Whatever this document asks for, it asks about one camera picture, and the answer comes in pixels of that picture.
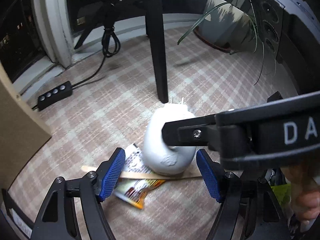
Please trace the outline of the person hand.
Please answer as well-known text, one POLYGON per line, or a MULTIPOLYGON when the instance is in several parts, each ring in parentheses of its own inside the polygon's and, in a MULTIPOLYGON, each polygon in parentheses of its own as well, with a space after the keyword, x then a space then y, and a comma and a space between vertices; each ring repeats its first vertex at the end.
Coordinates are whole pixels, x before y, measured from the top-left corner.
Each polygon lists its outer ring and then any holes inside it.
POLYGON ((319 164, 315 161, 282 167, 291 183, 291 207, 296 218, 310 225, 319 215, 319 164))

